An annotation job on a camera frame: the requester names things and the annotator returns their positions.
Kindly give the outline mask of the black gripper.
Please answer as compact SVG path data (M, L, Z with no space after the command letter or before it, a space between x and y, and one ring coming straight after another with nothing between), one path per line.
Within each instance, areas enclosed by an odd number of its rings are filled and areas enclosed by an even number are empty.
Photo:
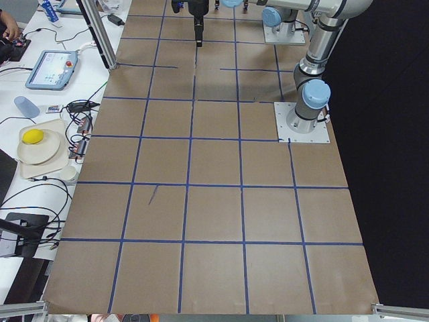
M197 47L202 47L204 32L204 15L209 11L209 0L183 0L188 3L188 11L194 16L194 35ZM179 13L179 0L171 0L172 10Z

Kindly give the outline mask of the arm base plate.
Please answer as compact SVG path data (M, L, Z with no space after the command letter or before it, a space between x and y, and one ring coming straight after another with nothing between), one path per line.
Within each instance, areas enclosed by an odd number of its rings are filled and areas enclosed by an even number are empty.
M281 23L275 27L263 25L264 37L267 44L283 44L289 46L304 46L304 27L301 23Z
M278 133L278 140L284 143L303 143L303 144L329 144L329 134L326 123L316 124L314 130L310 133L298 133L290 128L287 122L287 116L294 110L294 102L275 102L275 121Z

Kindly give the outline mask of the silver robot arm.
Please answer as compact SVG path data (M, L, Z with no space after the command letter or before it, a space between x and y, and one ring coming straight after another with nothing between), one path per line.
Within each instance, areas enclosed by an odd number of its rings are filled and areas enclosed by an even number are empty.
M330 99L330 87L322 80L325 66L339 38L344 23L366 11L371 1L254 1L263 7L266 26L293 23L299 10L318 12L321 16L314 29L309 48L294 69L298 101L286 117L287 126L296 133L312 132L319 113Z
M224 6L235 7L244 4L247 9L249 1L216 1L215 8L222 3ZM257 5L264 5L262 21L267 27L276 28L282 23L291 23L295 26L297 9L286 9L285 7L267 6L267 1L256 1ZM188 1L188 11L194 17L194 35L197 47L202 47L204 32L204 16L209 11L209 1Z

